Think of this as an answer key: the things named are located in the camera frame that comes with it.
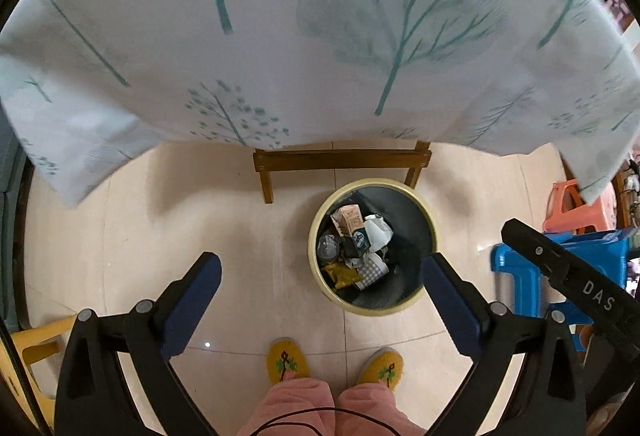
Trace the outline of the white tissue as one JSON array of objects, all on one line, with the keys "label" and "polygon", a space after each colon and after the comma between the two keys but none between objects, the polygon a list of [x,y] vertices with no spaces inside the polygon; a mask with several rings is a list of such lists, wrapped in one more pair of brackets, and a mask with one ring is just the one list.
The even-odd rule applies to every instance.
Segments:
[{"label": "white tissue", "polygon": [[367,231],[372,252],[381,251],[383,247],[390,243],[394,235],[392,228],[380,215],[372,214],[367,216],[364,219],[363,226]]}]

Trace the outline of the right yellow slipper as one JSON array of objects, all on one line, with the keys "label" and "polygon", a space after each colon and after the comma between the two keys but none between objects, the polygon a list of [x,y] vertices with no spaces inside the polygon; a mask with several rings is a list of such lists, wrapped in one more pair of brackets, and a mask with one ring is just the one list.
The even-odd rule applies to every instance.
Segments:
[{"label": "right yellow slipper", "polygon": [[380,384],[394,390],[399,384],[404,372],[404,358],[390,347],[378,349],[359,373],[357,384]]}]

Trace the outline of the yellow slipper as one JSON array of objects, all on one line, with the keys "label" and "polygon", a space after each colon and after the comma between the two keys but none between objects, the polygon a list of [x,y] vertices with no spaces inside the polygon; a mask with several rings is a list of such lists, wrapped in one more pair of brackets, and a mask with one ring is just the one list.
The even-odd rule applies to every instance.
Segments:
[{"label": "yellow slipper", "polygon": [[271,385],[311,377],[306,356],[292,338],[279,338],[271,344],[266,368]]},{"label": "yellow slipper", "polygon": [[404,372],[404,358],[390,347],[378,349],[359,373],[357,384],[380,384],[394,390],[399,384]]}]

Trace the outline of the yellow rim trash bin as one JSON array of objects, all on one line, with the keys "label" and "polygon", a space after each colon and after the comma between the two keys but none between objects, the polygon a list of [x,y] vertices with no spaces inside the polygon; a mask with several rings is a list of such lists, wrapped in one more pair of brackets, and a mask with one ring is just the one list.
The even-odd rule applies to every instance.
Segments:
[{"label": "yellow rim trash bin", "polygon": [[434,222],[408,185],[361,179],[321,205],[308,237],[308,260],[323,295],[355,315],[382,317],[422,293],[422,260],[436,251]]}]

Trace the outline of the left yellow slipper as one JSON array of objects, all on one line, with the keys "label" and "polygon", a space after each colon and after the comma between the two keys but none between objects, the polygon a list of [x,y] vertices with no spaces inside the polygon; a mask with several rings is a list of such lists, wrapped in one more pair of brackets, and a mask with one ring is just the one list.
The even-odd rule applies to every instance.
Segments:
[{"label": "left yellow slipper", "polygon": [[306,356],[292,338],[279,338],[271,344],[266,368],[271,385],[311,377]]}]

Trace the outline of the yellow orange small packet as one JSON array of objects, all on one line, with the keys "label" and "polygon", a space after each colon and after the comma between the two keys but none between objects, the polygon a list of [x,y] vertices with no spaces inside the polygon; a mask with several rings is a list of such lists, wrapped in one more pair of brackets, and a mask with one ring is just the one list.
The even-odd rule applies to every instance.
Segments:
[{"label": "yellow orange small packet", "polygon": [[355,286],[363,279],[363,276],[354,268],[349,268],[346,263],[334,261],[321,268],[322,274],[329,279],[332,289],[346,289]]}]

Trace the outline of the wooden table leg frame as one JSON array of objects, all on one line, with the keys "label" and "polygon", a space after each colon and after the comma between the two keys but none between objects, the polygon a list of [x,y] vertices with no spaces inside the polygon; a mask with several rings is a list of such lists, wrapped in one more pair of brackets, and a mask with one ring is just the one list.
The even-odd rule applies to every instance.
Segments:
[{"label": "wooden table leg frame", "polygon": [[309,170],[407,169],[405,185],[415,188],[422,170],[431,162],[431,143],[418,141],[413,149],[331,149],[266,151],[253,153],[262,198],[273,203],[272,173]]}]

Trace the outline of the dark green snack packet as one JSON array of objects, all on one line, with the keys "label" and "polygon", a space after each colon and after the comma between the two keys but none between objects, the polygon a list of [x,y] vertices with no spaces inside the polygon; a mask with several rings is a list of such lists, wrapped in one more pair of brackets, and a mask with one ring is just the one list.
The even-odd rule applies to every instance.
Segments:
[{"label": "dark green snack packet", "polygon": [[345,237],[345,252],[349,258],[360,258],[369,251],[371,243],[366,229],[359,228]]}]

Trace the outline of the blue plastic stool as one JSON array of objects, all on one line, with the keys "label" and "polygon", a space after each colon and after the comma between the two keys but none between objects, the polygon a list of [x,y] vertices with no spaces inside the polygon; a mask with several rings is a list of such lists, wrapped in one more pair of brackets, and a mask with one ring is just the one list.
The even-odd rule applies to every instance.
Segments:
[{"label": "blue plastic stool", "polygon": [[541,233],[518,219],[507,221],[491,269],[514,279],[515,310],[537,317],[541,279],[592,320],[610,344],[630,359],[639,356],[639,302],[626,291],[627,263],[638,255],[639,230],[574,235]]}]

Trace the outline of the tree print tablecloth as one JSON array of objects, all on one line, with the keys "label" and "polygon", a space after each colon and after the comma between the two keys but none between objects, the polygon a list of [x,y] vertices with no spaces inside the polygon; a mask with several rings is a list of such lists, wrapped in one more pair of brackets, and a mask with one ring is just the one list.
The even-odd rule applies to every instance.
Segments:
[{"label": "tree print tablecloth", "polygon": [[20,0],[1,103],[79,204],[165,141],[557,148],[586,201],[639,133],[639,65],[599,0]]}]

